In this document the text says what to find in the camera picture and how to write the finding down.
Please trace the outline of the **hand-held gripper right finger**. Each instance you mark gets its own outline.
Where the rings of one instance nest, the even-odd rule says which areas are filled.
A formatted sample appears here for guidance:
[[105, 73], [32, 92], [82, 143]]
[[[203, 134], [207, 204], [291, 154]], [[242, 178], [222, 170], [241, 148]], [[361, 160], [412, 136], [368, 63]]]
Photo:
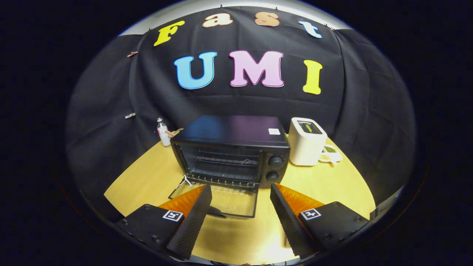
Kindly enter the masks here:
[[339, 248], [370, 221], [338, 201], [323, 204], [278, 183], [270, 200], [295, 255], [305, 259]]

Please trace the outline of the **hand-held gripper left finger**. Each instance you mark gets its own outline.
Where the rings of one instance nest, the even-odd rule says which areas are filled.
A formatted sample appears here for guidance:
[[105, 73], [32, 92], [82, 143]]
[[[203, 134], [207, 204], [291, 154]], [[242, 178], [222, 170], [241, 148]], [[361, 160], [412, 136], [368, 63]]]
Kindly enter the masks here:
[[144, 204], [116, 226], [147, 249], [188, 260], [211, 201], [211, 187], [201, 185], [158, 207]]

